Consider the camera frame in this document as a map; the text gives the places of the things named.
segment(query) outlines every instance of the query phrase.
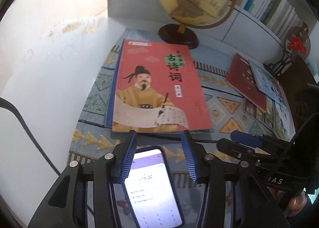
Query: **phone screen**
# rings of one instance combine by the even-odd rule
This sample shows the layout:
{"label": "phone screen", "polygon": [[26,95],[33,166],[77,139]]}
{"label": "phone screen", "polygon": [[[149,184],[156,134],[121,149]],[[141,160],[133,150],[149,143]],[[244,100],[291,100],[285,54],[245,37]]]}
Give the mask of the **phone screen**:
{"label": "phone screen", "polygon": [[124,183],[141,228],[174,228],[182,224],[159,149],[135,153]]}

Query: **yellow robe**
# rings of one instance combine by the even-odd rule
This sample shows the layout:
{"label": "yellow robe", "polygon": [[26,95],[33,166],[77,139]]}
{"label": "yellow robe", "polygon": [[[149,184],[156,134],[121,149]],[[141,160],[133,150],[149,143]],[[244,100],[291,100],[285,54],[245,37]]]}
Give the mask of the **yellow robe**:
{"label": "yellow robe", "polygon": [[[140,90],[135,86],[131,86],[124,90],[117,90],[115,95],[121,99],[121,101],[125,102],[127,105],[132,107],[139,107],[139,105],[148,104],[152,105],[154,108],[161,107],[164,103],[165,96],[157,93],[154,89],[149,87],[145,90]],[[166,100],[165,103],[167,106],[174,106],[169,99]],[[139,127],[132,127],[126,126],[120,123],[113,122],[113,131],[140,131],[140,132],[171,132],[176,131],[178,125],[160,125],[153,128],[139,128]]]}

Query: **black hat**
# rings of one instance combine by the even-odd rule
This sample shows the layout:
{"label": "black hat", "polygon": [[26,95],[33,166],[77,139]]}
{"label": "black hat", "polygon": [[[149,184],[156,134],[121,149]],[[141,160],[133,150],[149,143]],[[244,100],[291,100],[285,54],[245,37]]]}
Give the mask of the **black hat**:
{"label": "black hat", "polygon": [[131,75],[128,75],[127,77],[124,77],[124,79],[126,78],[130,78],[128,83],[131,82],[132,78],[138,74],[150,74],[150,72],[144,68],[144,66],[137,66],[135,68],[135,73],[132,73]]}

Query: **paper scroll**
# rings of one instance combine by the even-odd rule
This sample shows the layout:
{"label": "paper scroll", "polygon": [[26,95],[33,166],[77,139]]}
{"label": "paper scroll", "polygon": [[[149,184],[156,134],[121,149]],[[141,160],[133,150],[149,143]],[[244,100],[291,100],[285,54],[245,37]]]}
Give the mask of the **paper scroll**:
{"label": "paper scroll", "polygon": [[179,124],[189,128],[184,111],[177,107],[137,108],[125,104],[117,96],[114,100],[113,121],[139,128],[153,128],[162,124]]}

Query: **brown globe base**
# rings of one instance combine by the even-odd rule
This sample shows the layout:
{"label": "brown globe base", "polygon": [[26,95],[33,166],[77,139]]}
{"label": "brown globe base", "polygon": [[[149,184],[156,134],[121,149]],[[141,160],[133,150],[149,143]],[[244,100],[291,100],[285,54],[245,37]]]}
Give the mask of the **brown globe base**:
{"label": "brown globe base", "polygon": [[167,24],[159,29],[159,36],[167,43],[187,45],[189,49],[197,48],[199,40],[196,34],[188,28],[184,33],[179,33],[178,28],[178,24]]}

